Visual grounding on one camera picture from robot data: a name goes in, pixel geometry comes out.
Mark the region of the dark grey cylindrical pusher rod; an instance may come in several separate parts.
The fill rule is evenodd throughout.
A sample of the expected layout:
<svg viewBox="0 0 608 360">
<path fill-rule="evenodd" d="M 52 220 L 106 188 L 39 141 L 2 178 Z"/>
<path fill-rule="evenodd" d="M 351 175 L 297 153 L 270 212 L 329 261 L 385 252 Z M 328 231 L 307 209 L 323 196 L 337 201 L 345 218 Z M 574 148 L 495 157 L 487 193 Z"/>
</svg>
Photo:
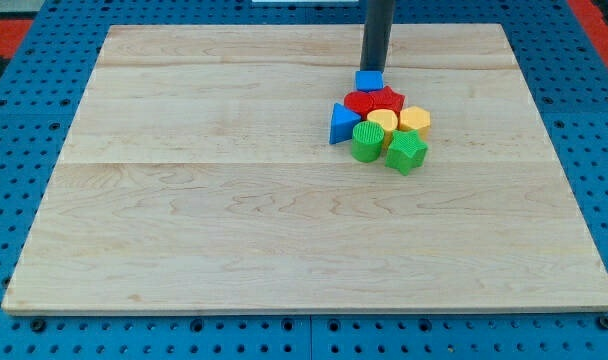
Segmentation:
<svg viewBox="0 0 608 360">
<path fill-rule="evenodd" d="M 395 0 L 367 1 L 360 58 L 361 71 L 384 71 L 394 10 Z"/>
</svg>

